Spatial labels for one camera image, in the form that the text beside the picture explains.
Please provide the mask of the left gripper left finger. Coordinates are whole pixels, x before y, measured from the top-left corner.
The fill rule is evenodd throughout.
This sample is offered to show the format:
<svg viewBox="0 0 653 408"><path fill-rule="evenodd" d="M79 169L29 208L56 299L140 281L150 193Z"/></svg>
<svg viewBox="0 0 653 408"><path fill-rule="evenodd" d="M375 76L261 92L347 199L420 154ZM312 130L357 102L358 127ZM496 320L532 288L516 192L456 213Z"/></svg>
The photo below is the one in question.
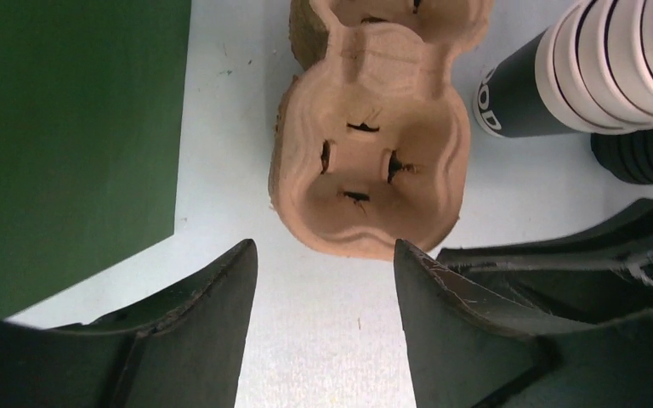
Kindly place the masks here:
<svg viewBox="0 0 653 408"><path fill-rule="evenodd" d="M246 239L89 324L0 320L0 407L233 406L257 277Z"/></svg>

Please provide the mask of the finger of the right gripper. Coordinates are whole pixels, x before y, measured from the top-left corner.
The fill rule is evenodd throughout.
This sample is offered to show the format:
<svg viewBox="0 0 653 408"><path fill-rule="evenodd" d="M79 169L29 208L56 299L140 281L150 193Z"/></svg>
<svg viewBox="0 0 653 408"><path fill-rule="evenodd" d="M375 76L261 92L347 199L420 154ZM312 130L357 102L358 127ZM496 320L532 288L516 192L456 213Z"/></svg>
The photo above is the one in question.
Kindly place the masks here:
<svg viewBox="0 0 653 408"><path fill-rule="evenodd" d="M598 324L653 309L653 199L556 239L443 248L437 260L518 304Z"/></svg>

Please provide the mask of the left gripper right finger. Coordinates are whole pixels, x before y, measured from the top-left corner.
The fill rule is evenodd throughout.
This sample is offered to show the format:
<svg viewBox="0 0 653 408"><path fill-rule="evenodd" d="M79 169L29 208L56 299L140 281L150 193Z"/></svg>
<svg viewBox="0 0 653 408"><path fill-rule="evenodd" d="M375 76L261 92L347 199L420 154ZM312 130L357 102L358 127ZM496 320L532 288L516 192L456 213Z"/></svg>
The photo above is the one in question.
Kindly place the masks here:
<svg viewBox="0 0 653 408"><path fill-rule="evenodd" d="M408 241L395 284L419 407L653 407L653 309L590 325L509 300Z"/></svg>

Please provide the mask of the green paper bag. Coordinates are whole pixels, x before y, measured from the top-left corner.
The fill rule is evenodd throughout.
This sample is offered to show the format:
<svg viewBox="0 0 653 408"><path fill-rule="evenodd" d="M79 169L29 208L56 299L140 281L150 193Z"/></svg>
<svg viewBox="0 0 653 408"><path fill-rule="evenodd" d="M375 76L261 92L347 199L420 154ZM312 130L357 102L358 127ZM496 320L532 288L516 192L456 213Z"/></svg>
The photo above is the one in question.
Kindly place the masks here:
<svg viewBox="0 0 653 408"><path fill-rule="evenodd" d="M191 8L0 1L0 318L173 234Z"/></svg>

